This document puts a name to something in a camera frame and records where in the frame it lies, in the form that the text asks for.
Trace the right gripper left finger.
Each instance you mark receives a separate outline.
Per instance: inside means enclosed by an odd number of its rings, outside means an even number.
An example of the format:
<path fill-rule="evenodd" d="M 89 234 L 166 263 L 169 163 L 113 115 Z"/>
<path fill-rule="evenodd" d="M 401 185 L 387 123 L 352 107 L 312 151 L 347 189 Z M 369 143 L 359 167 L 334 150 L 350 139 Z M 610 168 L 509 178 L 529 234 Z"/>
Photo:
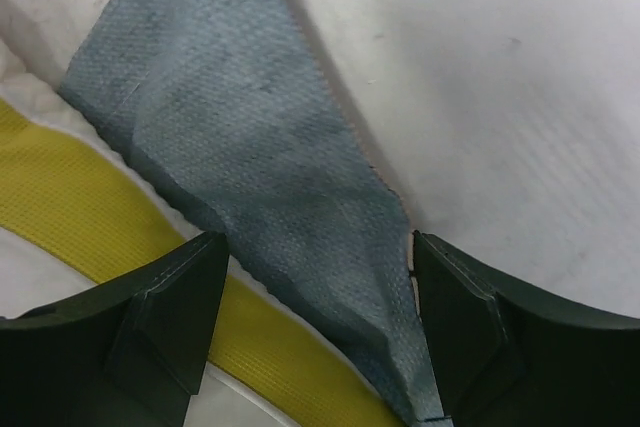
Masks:
<path fill-rule="evenodd" d="M 1 322 L 5 426 L 180 426 L 201 386 L 229 251 L 203 233 Z"/>

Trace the blue-grey pillowcase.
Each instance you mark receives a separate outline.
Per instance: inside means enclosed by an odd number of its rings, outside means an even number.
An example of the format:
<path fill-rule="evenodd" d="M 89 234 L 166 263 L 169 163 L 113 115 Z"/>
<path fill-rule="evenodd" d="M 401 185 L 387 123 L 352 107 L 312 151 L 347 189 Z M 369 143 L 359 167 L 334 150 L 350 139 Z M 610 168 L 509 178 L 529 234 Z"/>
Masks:
<path fill-rule="evenodd" d="M 284 0 L 110 0 L 60 92 L 189 222 L 224 232 L 405 422 L 445 424 L 408 218 Z"/>

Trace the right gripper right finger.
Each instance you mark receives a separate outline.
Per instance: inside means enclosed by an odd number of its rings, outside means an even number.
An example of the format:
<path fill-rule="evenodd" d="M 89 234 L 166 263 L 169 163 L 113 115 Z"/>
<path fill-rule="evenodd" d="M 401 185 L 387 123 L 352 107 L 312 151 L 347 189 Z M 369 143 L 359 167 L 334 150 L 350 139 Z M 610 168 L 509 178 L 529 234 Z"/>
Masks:
<path fill-rule="evenodd" d="M 639 322 L 571 301 L 416 233 L 420 317 L 456 426 L 635 426 Z"/>

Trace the white pillow yellow edge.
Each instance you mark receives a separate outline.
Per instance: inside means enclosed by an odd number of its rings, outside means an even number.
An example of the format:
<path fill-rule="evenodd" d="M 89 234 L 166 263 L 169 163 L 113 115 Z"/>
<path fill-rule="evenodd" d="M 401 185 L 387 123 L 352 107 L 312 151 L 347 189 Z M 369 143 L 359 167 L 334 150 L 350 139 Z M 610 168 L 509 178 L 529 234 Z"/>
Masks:
<path fill-rule="evenodd" d="M 1 313 L 15 317 L 194 238 L 85 118 L 1 51 Z M 229 263 L 189 426 L 396 426 L 399 417 L 315 328 Z"/>

